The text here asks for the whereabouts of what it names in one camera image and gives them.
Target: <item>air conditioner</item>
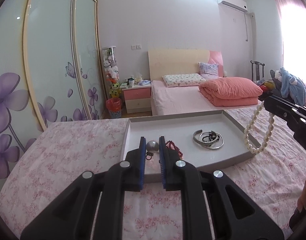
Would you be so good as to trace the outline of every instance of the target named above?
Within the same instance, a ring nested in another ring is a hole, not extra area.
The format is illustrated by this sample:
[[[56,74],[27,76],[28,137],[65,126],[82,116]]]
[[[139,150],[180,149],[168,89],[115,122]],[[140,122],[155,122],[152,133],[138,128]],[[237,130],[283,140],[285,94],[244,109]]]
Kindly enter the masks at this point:
[[[225,4],[239,11],[247,13],[247,5],[243,0],[217,0],[218,4]]]

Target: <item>beige headboard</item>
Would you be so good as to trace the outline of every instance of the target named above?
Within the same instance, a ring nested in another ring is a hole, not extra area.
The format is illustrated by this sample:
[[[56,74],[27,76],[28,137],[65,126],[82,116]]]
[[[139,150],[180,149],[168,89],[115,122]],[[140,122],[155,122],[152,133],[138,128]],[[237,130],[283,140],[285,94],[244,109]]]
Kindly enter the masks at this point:
[[[219,64],[219,76],[223,76],[221,53],[208,49],[152,49],[148,60],[151,81],[162,81],[164,75],[199,73],[199,62]]]

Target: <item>window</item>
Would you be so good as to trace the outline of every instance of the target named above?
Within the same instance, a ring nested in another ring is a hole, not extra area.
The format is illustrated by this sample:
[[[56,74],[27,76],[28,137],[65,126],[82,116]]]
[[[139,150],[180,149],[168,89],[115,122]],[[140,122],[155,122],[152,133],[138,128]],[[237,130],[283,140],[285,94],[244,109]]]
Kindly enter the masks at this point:
[[[306,7],[301,0],[275,0],[281,18],[283,66],[306,84]]]

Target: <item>pearl bracelet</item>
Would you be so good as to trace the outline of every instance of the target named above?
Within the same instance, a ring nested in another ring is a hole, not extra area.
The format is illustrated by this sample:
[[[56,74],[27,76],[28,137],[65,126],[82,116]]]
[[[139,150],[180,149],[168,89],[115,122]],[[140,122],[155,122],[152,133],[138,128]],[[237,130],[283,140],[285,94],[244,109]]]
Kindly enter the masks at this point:
[[[273,124],[274,124],[274,114],[270,113],[270,117],[269,117],[269,126],[268,126],[268,130],[266,132],[266,135],[263,138],[263,143],[259,148],[254,148],[252,147],[252,144],[250,144],[250,140],[249,140],[249,132],[252,129],[252,126],[254,125],[254,122],[256,121],[260,111],[263,109],[264,106],[264,101],[257,106],[256,110],[254,110],[254,114],[251,117],[251,120],[249,122],[249,124],[246,126],[246,129],[244,130],[244,144],[247,147],[247,149],[252,153],[252,154],[259,154],[260,152],[264,151],[264,148],[268,146],[268,141],[269,138],[272,135],[272,131],[273,131]]]

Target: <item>white tray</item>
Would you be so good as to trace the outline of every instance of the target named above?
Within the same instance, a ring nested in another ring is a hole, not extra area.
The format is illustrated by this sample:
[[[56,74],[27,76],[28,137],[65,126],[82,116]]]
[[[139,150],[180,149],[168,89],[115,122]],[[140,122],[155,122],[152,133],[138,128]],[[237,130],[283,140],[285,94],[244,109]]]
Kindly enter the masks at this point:
[[[232,116],[224,110],[173,114],[150,117],[130,118],[128,120],[122,146],[121,161],[125,160],[127,152],[137,149],[141,136],[146,142],[165,137],[165,142],[171,140],[183,153],[183,159],[201,171],[212,172],[243,162],[254,155],[244,145],[243,131]],[[193,140],[197,130],[207,132],[213,130],[223,136],[224,145],[220,149],[207,149]],[[260,143],[249,135],[253,147]],[[152,160],[145,163],[146,183],[160,182],[161,170],[159,154],[154,154]]]

